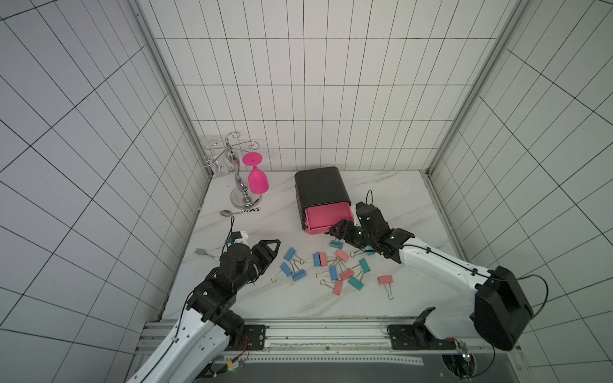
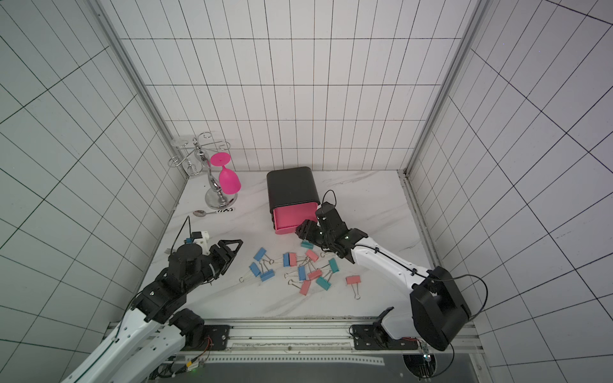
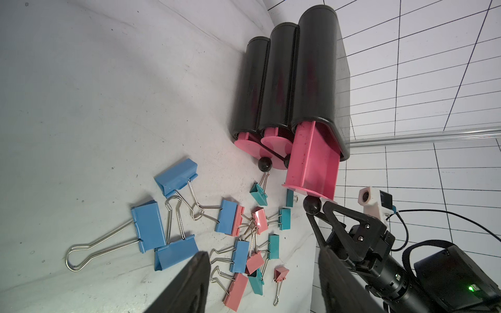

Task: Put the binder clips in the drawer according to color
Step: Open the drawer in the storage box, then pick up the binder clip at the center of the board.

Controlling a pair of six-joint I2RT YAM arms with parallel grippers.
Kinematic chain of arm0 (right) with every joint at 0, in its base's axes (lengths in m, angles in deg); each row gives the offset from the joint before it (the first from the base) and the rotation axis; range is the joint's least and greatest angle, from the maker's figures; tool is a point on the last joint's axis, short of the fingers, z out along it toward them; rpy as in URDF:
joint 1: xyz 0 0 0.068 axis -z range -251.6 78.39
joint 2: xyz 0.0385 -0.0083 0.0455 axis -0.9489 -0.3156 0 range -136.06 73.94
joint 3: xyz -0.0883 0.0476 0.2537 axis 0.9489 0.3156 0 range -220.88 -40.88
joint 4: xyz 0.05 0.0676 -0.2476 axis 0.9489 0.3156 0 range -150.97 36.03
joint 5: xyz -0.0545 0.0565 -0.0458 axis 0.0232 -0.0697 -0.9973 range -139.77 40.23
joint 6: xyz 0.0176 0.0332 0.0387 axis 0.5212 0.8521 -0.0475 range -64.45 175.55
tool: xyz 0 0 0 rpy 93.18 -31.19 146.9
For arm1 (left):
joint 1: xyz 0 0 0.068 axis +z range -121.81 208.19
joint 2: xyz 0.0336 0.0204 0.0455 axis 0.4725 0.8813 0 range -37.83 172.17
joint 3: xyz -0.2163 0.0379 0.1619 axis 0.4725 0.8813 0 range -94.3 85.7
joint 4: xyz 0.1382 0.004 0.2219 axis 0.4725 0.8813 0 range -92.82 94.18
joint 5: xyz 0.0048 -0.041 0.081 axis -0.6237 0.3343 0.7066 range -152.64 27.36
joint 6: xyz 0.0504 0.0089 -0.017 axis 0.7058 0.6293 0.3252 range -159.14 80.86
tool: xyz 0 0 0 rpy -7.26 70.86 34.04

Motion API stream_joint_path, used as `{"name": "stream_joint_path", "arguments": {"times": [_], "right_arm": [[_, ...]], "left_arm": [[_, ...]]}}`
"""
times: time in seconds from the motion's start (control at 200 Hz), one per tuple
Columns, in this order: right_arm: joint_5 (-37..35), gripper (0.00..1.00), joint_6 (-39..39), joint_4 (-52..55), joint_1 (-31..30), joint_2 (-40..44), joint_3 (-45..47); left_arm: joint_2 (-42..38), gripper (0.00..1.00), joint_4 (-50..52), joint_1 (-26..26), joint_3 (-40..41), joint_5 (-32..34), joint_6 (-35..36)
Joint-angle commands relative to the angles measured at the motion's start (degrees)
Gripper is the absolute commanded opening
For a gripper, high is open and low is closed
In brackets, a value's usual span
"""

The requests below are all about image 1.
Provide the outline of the pink top drawer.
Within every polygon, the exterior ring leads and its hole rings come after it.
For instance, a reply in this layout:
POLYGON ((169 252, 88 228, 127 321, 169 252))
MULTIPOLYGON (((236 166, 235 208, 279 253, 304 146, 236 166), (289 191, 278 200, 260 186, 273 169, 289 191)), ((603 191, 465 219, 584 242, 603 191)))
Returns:
POLYGON ((305 228, 309 235, 325 234, 342 220, 354 222, 351 206, 346 202, 309 207, 305 210, 305 228))

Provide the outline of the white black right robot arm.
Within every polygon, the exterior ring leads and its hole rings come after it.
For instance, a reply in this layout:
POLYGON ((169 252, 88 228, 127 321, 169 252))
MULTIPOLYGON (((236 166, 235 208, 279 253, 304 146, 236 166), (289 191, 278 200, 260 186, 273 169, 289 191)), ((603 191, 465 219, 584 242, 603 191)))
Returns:
POLYGON ((433 304, 421 315, 434 338, 479 337, 496 349, 511 351, 535 316, 519 279, 504 267, 490 270, 464 262, 400 228, 361 228, 342 220, 328 233, 360 249, 371 247, 455 290, 458 297, 433 304))

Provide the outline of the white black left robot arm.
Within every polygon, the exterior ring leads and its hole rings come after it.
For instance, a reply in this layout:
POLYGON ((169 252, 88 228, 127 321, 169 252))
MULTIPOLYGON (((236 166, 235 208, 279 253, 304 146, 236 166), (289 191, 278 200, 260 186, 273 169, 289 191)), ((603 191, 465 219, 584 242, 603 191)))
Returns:
POLYGON ((264 275, 281 241, 234 242, 185 299, 176 324, 129 382, 192 382, 228 347, 244 344, 244 319, 231 311, 238 292, 264 275))

